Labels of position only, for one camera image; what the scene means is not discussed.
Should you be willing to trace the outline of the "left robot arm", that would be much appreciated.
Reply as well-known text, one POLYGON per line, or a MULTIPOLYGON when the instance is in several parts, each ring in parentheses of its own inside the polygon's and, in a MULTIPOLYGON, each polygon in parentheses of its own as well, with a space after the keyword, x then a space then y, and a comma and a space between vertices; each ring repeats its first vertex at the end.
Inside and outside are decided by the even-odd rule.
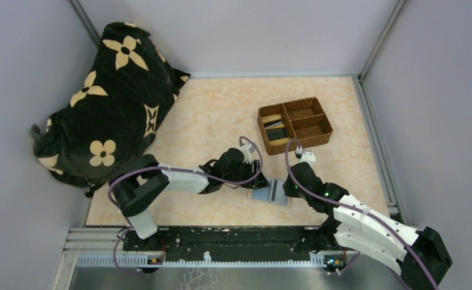
POLYGON ((109 180, 109 197, 144 240, 158 232, 149 206, 164 192, 214 193, 225 184, 263 189, 270 183, 262 173, 261 159, 252 159, 249 144, 230 148, 219 158, 197 167, 172 167, 146 154, 109 180))

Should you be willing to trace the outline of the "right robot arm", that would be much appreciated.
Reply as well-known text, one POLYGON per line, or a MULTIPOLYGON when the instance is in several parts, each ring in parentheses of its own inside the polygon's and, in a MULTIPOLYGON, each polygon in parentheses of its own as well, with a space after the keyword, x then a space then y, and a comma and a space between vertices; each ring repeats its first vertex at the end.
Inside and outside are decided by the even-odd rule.
POLYGON ((410 289, 437 289, 453 264, 440 234, 419 230, 367 207, 316 176, 309 163, 289 167, 284 192, 328 216, 320 229, 331 247, 350 248, 387 266, 410 289))

